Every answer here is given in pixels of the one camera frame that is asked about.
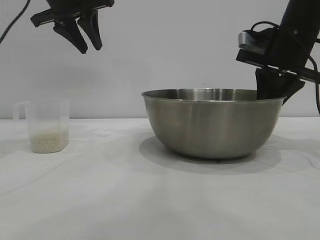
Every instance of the white table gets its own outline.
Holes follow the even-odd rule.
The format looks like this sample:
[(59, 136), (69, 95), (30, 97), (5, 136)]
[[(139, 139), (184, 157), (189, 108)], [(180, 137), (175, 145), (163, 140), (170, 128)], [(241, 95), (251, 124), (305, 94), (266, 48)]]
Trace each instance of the white table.
[(281, 118), (256, 155), (199, 162), (147, 119), (73, 120), (63, 152), (0, 121), (0, 240), (317, 240), (320, 118)]

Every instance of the white wall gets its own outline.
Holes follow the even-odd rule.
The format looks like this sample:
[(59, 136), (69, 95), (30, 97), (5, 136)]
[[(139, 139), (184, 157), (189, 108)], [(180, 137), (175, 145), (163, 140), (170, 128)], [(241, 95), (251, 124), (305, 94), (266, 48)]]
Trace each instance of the white wall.
[[(25, 1), (1, 0), (1, 32)], [(133, 118), (146, 115), (140, 94), (147, 90), (255, 89), (255, 68), (235, 60), (238, 33), (257, 21), (279, 23), (287, 4), (116, 0), (100, 11), (103, 49), (89, 44), (81, 55), (52, 31), (52, 23), (33, 27), (29, 18), (48, 5), (32, 0), (0, 45), (0, 118), (12, 116), (14, 103), (31, 99), (70, 98), (73, 118)], [(314, 84), (308, 83), (282, 115), (316, 116), (314, 95)]]

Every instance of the black cable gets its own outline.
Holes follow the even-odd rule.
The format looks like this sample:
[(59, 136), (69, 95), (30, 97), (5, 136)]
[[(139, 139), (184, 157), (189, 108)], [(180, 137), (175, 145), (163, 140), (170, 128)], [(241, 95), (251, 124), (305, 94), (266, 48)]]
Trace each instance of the black cable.
[(13, 27), (13, 25), (21, 18), (21, 16), (25, 13), (27, 8), (29, 7), (31, 0), (27, 0), (24, 8), (21, 10), (21, 12), (12, 20), (12, 22), (9, 24), (9, 26), (4, 30), (3, 34), (0, 37), (0, 44), (3, 42), (5, 37), (7, 36), (10, 29)]
[(288, 34), (291, 38), (293, 38), (301, 47), (302, 49), (306, 52), (306, 55), (308, 57), (308, 59), (310, 60), (310, 62), (313, 65), (314, 68), (314, 77), (315, 77), (315, 98), (316, 98), (316, 107), (318, 109), (318, 112), (320, 114), (320, 93), (319, 93), (319, 84), (320, 84), (320, 80), (319, 80), (319, 73), (318, 73), (318, 65), (317, 62), (315, 61), (315, 59), (309, 54), (308, 50), (306, 49), (306, 47), (301, 43), (301, 41), (294, 35), (292, 34), (290, 31), (282, 28), (280, 25), (275, 24), (271, 21), (259, 21), (257, 23), (255, 23), (252, 27), (251, 27), (251, 32), (255, 29), (256, 26), (261, 25), (261, 24), (268, 24), (271, 25), (275, 28), (278, 28), (279, 31)]

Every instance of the stainless steel bowl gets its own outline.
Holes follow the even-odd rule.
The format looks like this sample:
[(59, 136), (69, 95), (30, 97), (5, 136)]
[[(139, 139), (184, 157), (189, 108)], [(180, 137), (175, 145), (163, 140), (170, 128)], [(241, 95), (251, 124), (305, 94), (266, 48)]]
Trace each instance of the stainless steel bowl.
[(271, 136), (284, 98), (257, 100), (257, 91), (166, 89), (142, 94), (151, 127), (169, 149), (204, 159), (254, 153)]

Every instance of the measuring cup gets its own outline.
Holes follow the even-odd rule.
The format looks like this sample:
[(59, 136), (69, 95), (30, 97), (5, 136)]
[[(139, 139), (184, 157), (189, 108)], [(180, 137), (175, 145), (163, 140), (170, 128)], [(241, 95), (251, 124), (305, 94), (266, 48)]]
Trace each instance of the measuring cup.
[(41, 99), (17, 103), (13, 107), (15, 120), (20, 117), (20, 106), (25, 107), (32, 152), (57, 153), (69, 144), (69, 100)]

